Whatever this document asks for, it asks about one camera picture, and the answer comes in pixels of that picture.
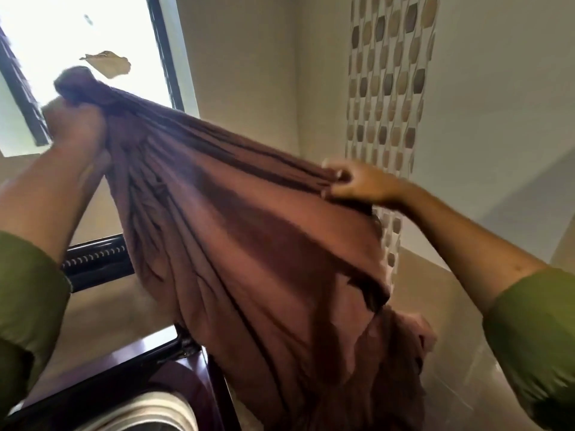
green sleeve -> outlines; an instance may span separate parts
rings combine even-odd
[[[46,367],[70,285],[41,249],[0,231],[0,418]]]
[[[483,321],[519,403],[544,429],[575,424],[575,276],[546,269],[517,282]]]

person's right arm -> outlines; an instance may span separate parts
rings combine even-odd
[[[575,276],[457,213],[414,184],[359,162],[323,195],[399,210],[411,219],[483,313],[489,346],[521,406],[545,429],[575,425]]]

maroon fabric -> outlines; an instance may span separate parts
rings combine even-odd
[[[143,286],[266,428],[421,427],[416,339],[382,307],[370,206],[326,202],[332,172],[86,68],[55,86],[106,114],[106,177]]]

sleeve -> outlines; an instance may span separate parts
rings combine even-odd
[[[544,429],[575,424],[575,276],[546,269],[495,301],[485,337],[519,403]]]
[[[0,231],[0,418],[46,367],[70,284],[41,249]]]

person's left hand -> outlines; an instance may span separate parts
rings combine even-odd
[[[106,120],[97,106],[80,104],[74,107],[59,96],[42,108],[42,114],[54,144],[73,142],[96,154],[103,150]]]

